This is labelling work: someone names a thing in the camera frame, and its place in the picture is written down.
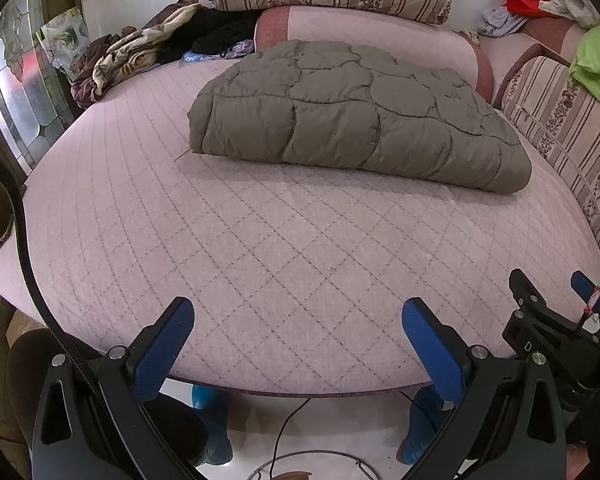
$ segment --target pink mattress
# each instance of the pink mattress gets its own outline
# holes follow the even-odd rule
[[[176,63],[116,86],[29,177],[34,272],[68,332],[101,350],[128,344],[185,296],[196,325],[175,376],[341,395],[427,381],[400,326],[411,296],[499,355],[515,267],[578,316],[569,276],[597,279],[600,252],[526,139],[533,174],[512,196],[193,154],[187,111],[230,64]],[[0,250],[0,294],[38,318],[14,237]]]

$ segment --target foot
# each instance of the foot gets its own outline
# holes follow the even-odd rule
[[[194,386],[191,400],[193,409],[205,423],[207,434],[205,452],[196,465],[222,465],[230,462],[234,457],[234,450],[226,434],[229,395],[212,388]]]
[[[445,401],[433,386],[419,389],[413,400],[415,403],[411,405],[409,413],[409,433],[396,455],[398,462],[407,465],[415,464],[423,455],[450,413],[442,411]]]

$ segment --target black cable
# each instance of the black cable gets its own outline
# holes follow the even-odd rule
[[[18,260],[22,269],[22,276],[27,285],[29,295],[33,301],[36,310],[40,314],[42,321],[51,330],[51,333],[60,343],[62,349],[66,352],[75,367],[80,371],[84,381],[89,385],[93,395],[98,402],[106,409],[104,397],[98,386],[98,379],[87,361],[80,355],[77,348],[66,338],[66,333],[56,321],[56,318],[49,310],[45,298],[40,292],[38,282],[31,267],[31,259],[29,257],[29,245],[27,242],[27,223],[24,213],[24,204],[20,193],[20,187],[16,182],[15,177],[11,174],[10,169],[0,160],[0,184],[7,192],[11,209],[13,210],[14,229],[16,231],[16,244],[18,247]]]
[[[287,423],[291,420],[291,417],[293,417],[297,412],[302,410],[310,400],[311,400],[310,398],[305,400],[305,402],[303,402],[302,404],[300,404],[300,406],[298,406],[295,410],[293,410],[291,415],[289,415],[286,418],[285,423],[282,425],[282,428],[280,428],[280,433],[278,433],[278,438],[276,439],[276,445],[273,448],[273,458],[271,459],[271,468],[269,469],[269,480],[271,480],[273,478],[273,466],[276,465],[276,455],[278,454],[278,444],[280,444],[280,438],[282,438],[282,433],[283,433],[283,431],[285,431]]]
[[[298,455],[305,455],[305,454],[327,454],[327,455],[337,455],[337,456],[343,456],[345,458],[350,458],[352,460],[355,460],[356,466],[358,466],[358,469],[360,469],[360,471],[362,471],[365,474],[365,476],[367,478],[369,478],[369,480],[382,480],[382,477],[380,476],[380,473],[378,471],[376,471],[376,469],[369,462],[367,462],[366,460],[361,459],[360,457],[352,455],[350,453],[344,453],[344,452],[341,452],[341,451],[329,451],[329,450],[326,450],[326,449],[307,449],[305,451],[295,451],[293,453],[284,454],[282,456],[279,456],[278,460],[282,460],[283,458],[289,458],[290,456],[298,456]],[[273,460],[269,460],[268,462],[265,462],[259,468],[257,468],[253,472],[251,472],[251,474],[247,477],[247,480],[251,480],[255,474],[258,475],[257,480],[260,480],[262,478],[261,471],[264,468],[266,468],[266,466],[269,465],[271,462],[273,462]],[[371,476],[371,474],[369,474],[362,467],[363,465],[367,469],[369,469],[369,471],[371,471],[371,474],[373,476]]]
[[[427,420],[429,421],[429,424],[431,425],[431,427],[433,428],[433,432],[437,433],[438,430],[436,429],[436,425],[433,423],[433,421],[431,420],[431,418],[429,417],[429,413],[427,413],[421,406],[418,405],[418,403],[413,400],[410,396],[408,396],[405,392],[399,392],[400,394],[403,394],[405,397],[407,397],[407,399],[409,399],[411,401],[411,403],[418,408],[425,417],[427,417]]]

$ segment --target folded gray quilt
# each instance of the folded gray quilt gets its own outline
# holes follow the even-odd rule
[[[531,176],[516,131],[458,74],[365,45],[293,40],[251,54],[206,84],[189,124],[193,151],[209,155],[498,193]]]

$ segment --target white floor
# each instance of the white floor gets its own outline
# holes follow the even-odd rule
[[[189,405],[190,391],[190,384],[171,380],[162,388],[163,393]],[[234,459],[224,466],[202,466],[200,472],[208,480],[248,480],[251,472],[271,460],[280,427],[303,400],[232,395],[229,438]],[[410,405],[398,393],[312,399],[286,425],[278,456],[309,449],[347,452],[369,462],[382,480],[399,480],[408,468],[395,454],[408,432]],[[274,476],[298,470],[311,472],[311,480],[367,480],[355,461],[319,454],[280,460]],[[269,467],[262,478],[269,478]]]

